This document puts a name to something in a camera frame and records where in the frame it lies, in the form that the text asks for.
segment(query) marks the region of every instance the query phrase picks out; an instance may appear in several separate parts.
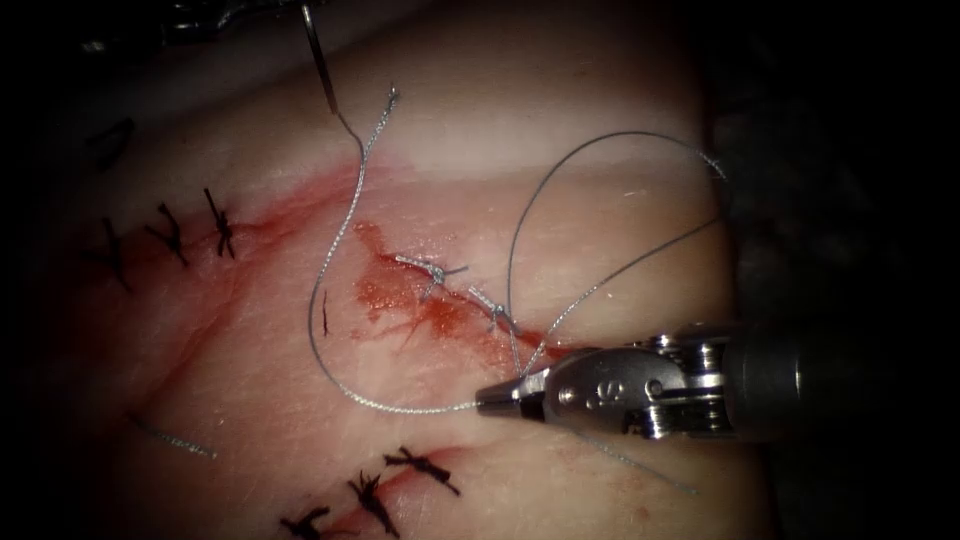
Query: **gray suture thread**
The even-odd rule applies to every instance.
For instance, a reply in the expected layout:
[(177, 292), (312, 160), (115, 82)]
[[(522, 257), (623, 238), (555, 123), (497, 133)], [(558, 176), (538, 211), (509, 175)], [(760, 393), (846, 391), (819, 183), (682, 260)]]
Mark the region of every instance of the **gray suture thread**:
[(146, 431), (147, 433), (149, 433), (150, 435), (153, 435), (154, 437), (156, 437), (156, 438), (158, 438), (158, 439), (166, 442), (167, 444), (170, 444), (170, 445), (172, 445), (172, 446), (176, 446), (177, 448), (183, 448), (183, 449), (185, 449), (186, 451), (191, 452), (191, 453), (194, 453), (194, 454), (200, 454), (201, 456), (207, 456), (207, 457), (209, 457), (210, 459), (217, 459), (217, 453), (216, 453), (215, 451), (213, 451), (213, 450), (210, 450), (209, 448), (206, 448), (206, 447), (200, 446), (199, 444), (192, 443), (192, 442), (190, 442), (190, 441), (185, 441), (185, 440), (183, 440), (183, 439), (181, 439), (181, 438), (179, 438), (179, 437), (174, 437), (173, 435), (169, 435), (169, 434), (167, 434), (167, 433), (164, 433), (164, 432), (162, 432), (162, 431), (160, 431), (160, 430), (158, 430), (158, 429), (156, 429), (156, 428), (154, 428), (154, 427), (148, 426), (148, 425), (145, 424), (142, 420), (140, 420), (139, 418), (136, 418), (136, 417), (134, 417), (134, 416), (130, 416), (130, 420), (131, 420), (134, 424), (136, 424), (136, 426), (137, 426), (138, 428), (140, 428), (140, 429), (142, 429), (143, 431)]
[[(473, 408), (476, 408), (477, 405), (479, 405), (478, 402), (476, 402), (476, 401), (468, 401), (468, 402), (459, 403), (459, 404), (454, 404), (454, 405), (447, 405), (447, 406), (444, 406), (444, 407), (402, 407), (402, 406), (398, 406), (398, 405), (389, 405), (389, 404), (385, 404), (385, 403), (380, 403), (380, 402), (374, 401), (374, 400), (372, 400), (372, 399), (365, 398), (365, 397), (361, 396), (360, 394), (354, 392), (354, 391), (351, 390), (350, 388), (348, 388), (346, 385), (344, 385), (342, 382), (340, 382), (336, 377), (334, 377), (333, 373), (330, 372), (330, 370), (327, 368), (326, 364), (324, 364), (323, 358), (320, 356), (320, 351), (319, 351), (319, 349), (318, 349), (318, 347), (317, 347), (317, 342), (316, 342), (316, 339), (314, 338), (314, 334), (313, 334), (313, 312), (314, 312), (314, 307), (315, 307), (315, 305), (316, 305), (316, 300), (317, 300), (317, 291), (320, 289), (320, 284), (323, 282), (323, 278), (324, 278), (324, 275), (325, 275), (326, 272), (327, 272), (327, 268), (330, 266), (330, 261), (333, 259), (333, 254), (336, 252), (337, 247), (340, 245), (340, 242), (343, 240), (343, 236), (344, 236), (344, 234), (346, 233), (347, 227), (349, 226), (350, 221), (351, 221), (351, 219), (353, 218), (353, 214), (354, 214), (354, 212), (356, 211), (357, 202), (360, 200), (360, 193), (361, 193), (362, 190), (363, 190), (363, 179), (364, 179), (364, 175), (366, 174), (367, 162), (368, 162), (368, 160), (369, 160), (369, 158), (370, 158), (370, 151), (373, 149), (373, 145), (374, 145), (374, 143), (376, 142), (377, 137), (379, 137), (380, 133), (383, 131), (383, 128), (387, 125), (387, 120), (389, 119), (390, 113), (393, 111), (393, 108), (394, 108), (394, 106), (396, 105), (396, 102), (397, 102), (397, 99), (398, 99), (398, 98), (399, 98), (399, 94), (397, 94), (396, 89), (395, 89), (395, 88), (390, 88), (390, 93), (389, 93), (389, 95), (388, 95), (388, 100), (387, 100), (387, 106), (386, 106), (386, 108), (384, 109), (383, 114), (380, 116), (380, 122), (377, 123), (376, 128), (374, 128), (373, 134), (371, 134), (370, 139), (367, 141), (366, 146), (364, 146), (363, 143), (360, 141), (360, 138), (357, 136), (357, 134), (353, 131), (353, 129), (352, 129), (352, 128), (350, 127), (350, 125), (347, 123), (347, 121), (346, 121), (346, 119), (343, 117), (343, 115), (341, 115), (341, 114), (338, 114), (338, 115), (337, 115), (337, 117), (340, 119), (340, 123), (343, 124), (344, 129), (347, 130), (347, 133), (349, 133), (350, 136), (351, 136), (351, 137), (356, 141), (356, 143), (357, 143), (357, 147), (359, 148), (359, 151), (360, 151), (360, 170), (359, 170), (359, 172), (357, 173), (357, 187), (356, 187), (356, 189), (354, 190), (353, 200), (350, 202), (350, 208), (347, 210), (347, 214), (346, 214), (346, 216), (344, 217), (343, 223), (340, 225), (340, 229), (337, 231), (337, 234), (336, 234), (336, 236), (334, 237), (332, 244), (330, 245), (330, 249), (327, 251), (327, 256), (324, 258), (323, 266), (320, 268), (320, 271), (319, 271), (318, 274), (317, 274), (316, 282), (314, 283), (314, 285), (313, 285), (313, 290), (312, 290), (312, 292), (311, 292), (311, 294), (310, 294), (310, 303), (309, 303), (309, 307), (308, 307), (308, 311), (307, 311), (307, 334), (309, 335), (309, 338), (310, 338), (310, 347), (311, 347), (311, 349), (313, 350), (313, 354), (314, 354), (314, 356), (316, 357), (317, 363), (320, 365), (320, 369), (323, 371), (323, 374), (327, 377), (327, 379), (329, 379), (330, 382), (332, 382), (333, 384), (335, 384), (335, 385), (340, 389), (340, 391), (343, 392), (343, 394), (346, 395), (348, 398), (354, 400), (354, 401), (357, 402), (358, 404), (363, 405), (363, 406), (365, 406), (365, 407), (370, 407), (370, 408), (372, 408), (372, 409), (377, 409), (377, 410), (380, 410), (380, 411), (390, 412), (390, 413), (396, 413), (396, 414), (440, 414), (440, 413), (447, 413), (447, 412), (454, 412), (454, 411), (462, 411), (462, 410), (467, 410), (467, 409), (473, 409)], [(617, 269), (616, 271), (614, 271), (612, 274), (610, 274), (610, 275), (608, 275), (607, 277), (605, 277), (605, 278), (603, 278), (602, 280), (600, 280), (596, 285), (594, 285), (593, 287), (591, 287), (590, 289), (588, 289), (586, 292), (584, 292), (583, 294), (581, 294), (572, 304), (570, 304), (570, 306), (567, 307), (567, 309), (565, 309), (565, 310), (560, 314), (559, 317), (557, 317), (557, 319), (553, 322), (553, 324), (550, 326), (550, 328), (547, 330), (547, 332), (544, 333), (544, 335), (543, 335), (543, 340), (540, 342), (540, 344), (537, 346), (537, 349), (536, 349), (536, 350), (533, 352), (533, 354), (531, 355), (530, 360), (527, 362), (526, 366), (525, 366), (523, 369), (521, 369), (521, 368), (520, 368), (520, 354), (519, 354), (519, 351), (518, 351), (518, 349), (517, 349), (517, 343), (516, 343), (516, 341), (517, 341), (517, 340), (516, 340), (516, 334), (517, 334), (517, 332), (515, 332), (515, 327), (514, 327), (515, 322), (513, 321), (513, 319), (512, 319), (508, 314), (509, 314), (509, 313), (512, 313), (512, 302), (511, 302), (511, 298), (512, 298), (511, 292), (512, 292), (512, 290), (511, 290), (511, 285), (512, 285), (512, 275), (513, 275), (513, 256), (514, 256), (514, 252), (516, 251), (517, 239), (518, 239), (518, 237), (519, 237), (519, 235), (520, 235), (520, 230), (521, 230), (521, 228), (523, 227), (523, 222), (526, 220), (527, 214), (530, 212), (530, 208), (533, 207), (533, 203), (537, 200), (537, 197), (540, 196), (540, 192), (543, 190), (544, 185), (550, 180), (550, 178), (553, 176), (553, 174), (554, 174), (564, 163), (566, 163), (571, 157), (573, 157), (575, 154), (577, 154), (578, 152), (580, 152), (581, 150), (583, 150), (584, 148), (586, 148), (586, 147), (588, 147), (588, 146), (590, 146), (590, 145), (592, 145), (592, 144), (595, 144), (595, 143), (598, 143), (598, 142), (600, 142), (600, 141), (603, 141), (603, 140), (606, 140), (606, 139), (610, 139), (610, 138), (613, 138), (613, 137), (621, 137), (621, 136), (628, 136), (628, 135), (645, 136), (645, 137), (653, 137), (653, 138), (657, 138), (657, 139), (662, 139), (662, 140), (669, 141), (669, 142), (672, 142), (672, 143), (674, 143), (674, 144), (677, 144), (677, 145), (679, 145), (679, 146), (681, 146), (681, 147), (683, 147), (683, 148), (686, 148), (686, 149), (690, 150), (691, 152), (693, 152), (694, 154), (696, 154), (696, 155), (697, 155), (700, 159), (702, 159), (707, 165), (709, 165), (709, 166), (720, 176), (720, 178), (722, 178), (724, 181), (727, 180), (726, 175), (724, 175), (723, 171), (720, 169), (720, 167), (717, 165), (717, 163), (716, 163), (714, 160), (710, 159), (706, 154), (704, 154), (702, 151), (700, 151), (700, 150), (699, 150), (698, 148), (696, 148), (695, 146), (690, 145), (690, 144), (688, 144), (688, 143), (686, 143), (686, 142), (684, 142), (684, 141), (681, 141), (680, 139), (676, 139), (676, 138), (670, 137), (670, 136), (668, 136), (668, 135), (662, 135), (662, 134), (654, 133), (654, 132), (650, 132), (650, 131), (619, 131), (619, 132), (615, 132), (615, 133), (608, 133), (608, 134), (606, 134), (606, 135), (601, 135), (601, 136), (599, 136), (599, 137), (596, 137), (596, 138), (594, 138), (594, 139), (591, 139), (591, 140), (589, 140), (589, 141), (581, 144), (580, 146), (576, 147), (576, 148), (573, 149), (570, 153), (568, 153), (566, 156), (564, 156), (563, 159), (561, 159), (556, 165), (554, 165), (553, 168), (550, 169), (550, 171), (547, 173), (547, 175), (540, 181), (540, 183), (537, 185), (537, 188), (534, 190), (533, 196), (530, 198), (530, 201), (527, 203), (526, 208), (524, 208), (524, 210), (523, 210), (523, 214), (520, 216), (520, 220), (519, 220), (519, 222), (517, 223), (516, 231), (514, 232), (514, 235), (513, 235), (513, 240), (512, 240), (512, 242), (510, 243), (510, 254), (509, 254), (509, 257), (508, 257), (508, 259), (507, 259), (507, 304), (506, 304), (506, 306), (504, 306), (504, 305), (502, 305), (502, 304), (495, 304), (494, 302), (492, 302), (491, 300), (489, 300), (488, 298), (486, 298), (485, 296), (483, 296), (483, 294), (480, 293), (480, 291), (479, 291), (478, 289), (476, 289), (475, 287), (470, 287), (470, 292), (471, 292), (474, 296), (476, 296), (481, 302), (483, 302), (484, 305), (486, 305), (488, 308), (490, 308), (491, 313), (492, 313), (492, 316), (493, 316), (494, 323), (496, 322), (496, 317), (497, 317), (497, 315), (503, 315), (503, 316), (505, 316), (505, 317), (507, 318), (507, 321), (510, 323), (510, 324), (508, 324), (509, 330), (510, 330), (510, 347), (511, 347), (511, 350), (512, 350), (513, 356), (514, 356), (514, 365), (515, 365), (515, 367), (516, 367), (516, 369), (517, 369), (517, 372), (518, 372), (519, 374), (521, 374), (521, 375), (526, 375), (526, 374), (528, 374), (528, 373), (530, 372), (530, 369), (531, 369), (531, 368), (533, 367), (533, 365), (536, 363), (537, 358), (539, 358), (539, 356), (543, 353), (543, 350), (544, 350), (545, 347), (546, 347), (547, 337), (548, 337), (554, 330), (556, 330), (558, 326), (560, 326), (560, 324), (563, 322), (564, 318), (566, 318), (566, 316), (569, 315), (570, 312), (573, 311), (581, 302), (583, 302), (584, 300), (586, 300), (590, 295), (592, 295), (592, 294), (593, 294), (594, 292), (596, 292), (598, 289), (600, 289), (601, 287), (603, 287), (604, 285), (606, 285), (609, 281), (611, 281), (612, 279), (616, 278), (617, 276), (619, 276), (620, 274), (622, 274), (623, 272), (625, 272), (625, 271), (628, 270), (629, 268), (635, 266), (636, 264), (640, 263), (641, 261), (643, 261), (643, 260), (645, 260), (645, 259), (647, 259), (647, 258), (649, 258), (649, 257), (652, 257), (653, 255), (656, 255), (657, 253), (659, 253), (659, 252), (661, 252), (661, 251), (669, 248), (670, 246), (672, 246), (672, 245), (674, 245), (674, 244), (676, 244), (676, 243), (678, 243), (678, 242), (680, 242), (680, 241), (682, 241), (682, 240), (684, 240), (684, 239), (686, 239), (686, 238), (689, 238), (690, 236), (693, 236), (694, 234), (702, 231), (703, 229), (707, 228), (708, 226), (710, 226), (710, 225), (716, 223), (717, 221), (719, 221), (719, 218), (717, 218), (717, 217), (712, 218), (712, 219), (710, 219), (710, 220), (708, 220), (708, 221), (706, 221), (706, 222), (704, 222), (704, 223), (702, 223), (702, 224), (694, 227), (693, 229), (690, 229), (689, 231), (685, 232), (684, 234), (682, 234), (682, 235), (680, 235), (680, 236), (678, 236), (678, 237), (676, 237), (676, 238), (674, 238), (674, 239), (672, 239), (672, 240), (669, 240), (669, 241), (667, 241), (667, 242), (664, 242), (663, 244), (660, 244), (659, 246), (651, 249), (650, 251), (647, 251), (646, 253), (640, 255), (639, 257), (637, 257), (637, 258), (633, 259), (632, 261), (628, 262), (627, 264), (623, 265), (622, 267), (620, 267), (619, 269)], [(429, 272), (431, 273), (431, 275), (434, 277), (434, 281), (435, 281), (435, 282), (436, 282), (436, 280), (438, 279), (438, 277), (437, 277), (438, 275), (439, 275), (439, 276), (442, 276), (442, 275), (443, 275), (443, 274), (440, 273), (440, 272), (442, 272), (442, 270), (440, 270), (439, 267), (434, 267), (433, 265), (430, 265), (430, 268), (428, 268), (427, 266), (425, 266), (424, 264), (422, 264), (421, 261), (416, 261), (415, 259), (408, 259), (408, 258), (406, 258), (406, 257), (402, 257), (402, 258), (401, 258), (401, 257), (402, 257), (402, 256), (398, 256), (398, 257), (397, 257), (397, 260), (398, 260), (399, 262), (405, 262), (405, 263), (408, 263), (408, 264), (415, 264), (415, 265), (420, 266), (421, 268), (424, 268), (424, 269), (426, 269), (427, 271), (429, 271)], [(613, 449), (610, 448), (609, 445), (607, 445), (607, 444), (605, 444), (605, 443), (603, 443), (603, 442), (600, 442), (600, 441), (598, 441), (598, 440), (596, 440), (596, 439), (593, 439), (593, 438), (591, 438), (591, 437), (589, 437), (589, 436), (587, 436), (587, 435), (584, 435), (584, 434), (582, 434), (582, 433), (578, 433), (578, 432), (576, 432), (576, 431), (573, 431), (573, 433), (576, 434), (577, 436), (579, 436), (580, 438), (582, 438), (583, 440), (587, 441), (588, 443), (596, 446), (598, 449), (600, 449), (601, 451), (603, 451), (603, 452), (606, 453), (607, 455), (610, 455), (610, 456), (616, 458), (617, 460), (619, 460), (619, 461), (621, 461), (621, 462), (623, 462), (623, 463), (625, 463), (625, 464), (627, 464), (627, 465), (630, 465), (630, 466), (632, 466), (632, 467), (635, 467), (635, 468), (641, 469), (641, 470), (643, 470), (643, 471), (646, 471), (647, 473), (652, 474), (652, 475), (654, 475), (655, 477), (660, 478), (661, 480), (663, 480), (663, 481), (665, 481), (665, 482), (668, 482), (669, 484), (671, 484), (671, 485), (675, 486), (676, 488), (678, 488), (678, 489), (680, 489), (680, 490), (683, 490), (683, 491), (685, 491), (685, 492), (687, 492), (687, 493), (691, 493), (691, 494), (696, 494), (696, 493), (697, 493), (697, 491), (696, 491), (695, 489), (693, 489), (693, 488), (691, 488), (691, 487), (689, 487), (689, 486), (686, 486), (686, 485), (684, 485), (684, 484), (681, 484), (681, 483), (679, 483), (679, 482), (676, 482), (676, 481), (670, 479), (669, 477), (665, 476), (664, 474), (662, 474), (662, 473), (660, 473), (660, 472), (657, 472), (657, 471), (651, 469), (650, 467), (648, 467), (648, 466), (646, 466), (646, 465), (643, 465), (643, 464), (641, 464), (641, 463), (638, 463), (638, 462), (636, 462), (636, 461), (634, 461), (634, 460), (632, 460), (632, 459), (630, 459), (630, 458), (628, 458), (628, 457), (626, 457), (626, 456), (623, 456), (623, 455), (615, 452)]]
[(365, 398), (348, 388), (345, 384), (333, 376), (333, 373), (331, 373), (326, 364), (323, 363), (323, 358), (320, 356), (320, 350), (317, 348), (317, 341), (313, 335), (313, 311), (317, 302), (317, 291), (320, 289), (320, 283), (323, 282), (323, 277), (327, 273), (327, 267), (330, 266), (330, 260), (333, 259), (333, 254), (337, 251), (337, 247), (343, 240), (343, 236), (346, 234), (347, 226), (349, 226), (350, 220), (353, 219), (353, 214), (357, 209), (357, 202), (360, 200), (360, 193), (363, 190), (363, 177), (366, 174), (367, 161), (370, 158), (370, 150), (373, 149), (373, 144), (377, 141), (377, 137), (380, 136), (380, 132), (382, 132), (384, 126), (387, 125), (387, 120), (390, 118), (390, 113), (393, 111), (393, 107), (396, 105), (398, 97), (399, 94), (397, 94), (396, 89), (391, 88), (387, 99), (387, 107), (384, 109), (383, 114), (380, 115), (380, 122), (378, 122), (377, 127), (374, 128), (373, 134), (370, 135), (370, 140), (367, 141), (366, 147), (364, 147), (363, 143), (360, 142), (360, 137), (357, 137), (357, 134), (354, 133), (353, 129), (350, 128), (350, 125), (347, 123), (343, 115), (337, 115), (340, 118), (340, 123), (343, 124), (343, 127), (357, 142), (357, 146), (360, 149), (360, 171), (357, 174), (357, 188), (354, 190), (353, 200), (350, 202), (350, 208), (347, 210), (347, 215), (344, 217), (343, 223), (340, 225), (340, 229), (337, 231), (337, 235), (334, 237), (333, 243), (330, 245), (330, 249), (327, 251), (327, 256), (323, 261), (323, 266), (320, 268), (320, 272), (317, 274), (317, 280), (313, 285), (313, 291), (310, 293), (310, 305), (307, 308), (307, 334), (310, 336), (310, 348), (313, 349), (313, 354), (317, 359), (317, 363), (320, 364), (320, 369), (323, 371), (323, 374), (330, 379), (330, 382), (337, 385), (337, 388), (339, 388), (340, 391), (343, 392), (343, 394), (348, 398), (356, 401), (364, 407), (370, 407), (371, 409), (377, 409), (379, 411), (396, 414), (439, 414), (445, 412), (462, 411), (464, 409), (473, 409), (477, 406), (476, 401), (468, 401), (466, 403), (448, 405), (446, 407), (402, 407), (398, 405), (380, 403), (378, 401)]

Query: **surgical suture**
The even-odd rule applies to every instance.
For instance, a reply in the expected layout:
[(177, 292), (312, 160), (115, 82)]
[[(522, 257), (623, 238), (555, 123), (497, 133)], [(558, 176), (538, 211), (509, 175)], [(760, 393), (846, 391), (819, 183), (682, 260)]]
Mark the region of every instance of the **surgical suture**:
[(330, 329), (327, 327), (327, 290), (323, 290), (323, 306), (320, 308), (323, 311), (323, 337), (330, 335)]
[(470, 288), (467, 290), (470, 291), (470, 294), (475, 296), (477, 300), (480, 301), (480, 303), (487, 306), (487, 309), (490, 310), (491, 320), (490, 320), (490, 327), (487, 328), (487, 332), (492, 332), (493, 329), (496, 328), (497, 317), (503, 317), (503, 319), (507, 321), (507, 325), (510, 326), (510, 330), (513, 332), (513, 334), (517, 336), (521, 335), (520, 328), (517, 327), (517, 324), (513, 322), (513, 319), (510, 317), (510, 314), (507, 313), (506, 306), (504, 306), (503, 304), (495, 304), (493, 300), (490, 300), (489, 298), (484, 296), (484, 294), (480, 292), (480, 289), (477, 289), (473, 285), (471, 285)]
[(358, 533), (354, 531), (318, 531), (316, 527), (313, 526), (313, 520), (323, 517), (329, 513), (330, 507), (321, 506), (311, 510), (296, 523), (286, 518), (280, 518), (280, 524), (286, 527), (290, 531), (290, 534), (302, 538), (303, 540), (323, 540), (325, 538), (333, 538), (334, 536), (341, 534), (357, 536)]
[(227, 212), (226, 210), (217, 211), (217, 205), (213, 204), (213, 197), (210, 195), (210, 190), (203, 188), (203, 194), (207, 196), (207, 202), (210, 203), (210, 210), (213, 212), (213, 219), (217, 222), (217, 231), (220, 233), (220, 242), (217, 244), (217, 255), (223, 257), (223, 247), (227, 247), (227, 251), (230, 253), (231, 259), (236, 259), (233, 254), (233, 244), (230, 243), (230, 238), (233, 237), (233, 231), (230, 230), (230, 226), (227, 224)]
[(433, 463), (430, 463), (430, 460), (425, 457), (415, 457), (403, 446), (400, 447), (400, 453), (403, 454), (403, 456), (397, 457), (384, 454), (383, 460), (386, 462), (386, 465), (388, 467), (391, 465), (410, 465), (414, 470), (429, 474), (434, 480), (450, 488), (450, 491), (457, 497), (460, 496), (460, 490), (450, 484), (450, 471), (437, 467)]
[(113, 231), (113, 224), (110, 223), (110, 218), (102, 218), (101, 222), (103, 223), (104, 230), (107, 232), (107, 245), (110, 248), (110, 254), (102, 255), (84, 250), (81, 252), (81, 255), (91, 261), (100, 262), (112, 268), (113, 274), (117, 277), (120, 285), (122, 285), (128, 293), (133, 292), (133, 289), (130, 288), (127, 280), (123, 277), (123, 259), (120, 258), (120, 238), (117, 237), (117, 233)]
[(393, 526), (393, 521), (390, 520), (387, 509), (384, 508), (383, 503), (380, 502), (380, 499), (377, 498), (376, 493), (374, 493), (380, 485), (380, 475), (378, 474), (373, 478), (364, 478), (363, 471), (360, 471), (360, 485), (354, 484), (352, 480), (347, 482), (347, 484), (353, 488), (353, 491), (357, 494), (357, 500), (360, 501), (360, 506), (367, 512), (373, 514), (374, 517), (383, 524), (383, 528), (387, 534), (392, 534), (400, 538), (400, 533), (397, 532), (397, 528)]
[(201, 456), (207, 456), (210, 459), (217, 459), (217, 453), (214, 450), (210, 450), (209, 448), (200, 446), (199, 444), (185, 441), (179, 437), (174, 437), (173, 435), (164, 433), (155, 427), (147, 425), (143, 420), (140, 420), (133, 414), (128, 413), (127, 418), (129, 418), (130, 421), (133, 422), (138, 428), (166, 442), (167, 444), (170, 444), (171, 446), (183, 448), (192, 454), (200, 454)]
[(447, 276), (451, 274), (459, 274), (460, 272), (465, 272), (470, 269), (469, 266), (461, 266), (460, 268), (454, 268), (453, 270), (444, 270), (430, 261), (413, 259), (403, 255), (397, 255), (394, 257), (394, 260), (426, 270), (427, 273), (430, 274), (430, 277), (433, 278), (433, 281), (427, 285), (427, 289), (423, 291), (423, 295), (420, 296), (420, 302), (425, 302), (427, 300), (427, 297), (430, 296), (430, 292), (433, 291), (434, 287), (437, 285), (442, 286), (447, 281)]
[(132, 118), (127, 117), (104, 131), (87, 137), (85, 143), (88, 147), (101, 147), (103, 143), (112, 143), (112, 146), (107, 147), (107, 151), (97, 159), (97, 170), (105, 172), (116, 164), (126, 150), (134, 129), (136, 124)]
[(186, 268), (190, 266), (190, 263), (187, 262), (186, 257), (183, 256), (183, 242), (180, 239), (180, 225), (177, 223), (177, 220), (174, 219), (173, 214), (170, 213), (170, 209), (167, 208), (167, 205), (160, 203), (160, 206), (157, 207), (157, 212), (160, 212), (167, 217), (167, 221), (170, 223), (170, 236), (164, 236), (163, 233), (154, 229), (149, 225), (144, 225), (143, 228), (153, 236), (156, 236), (161, 242), (166, 244), (170, 251), (174, 253), (183, 264), (183, 267)]

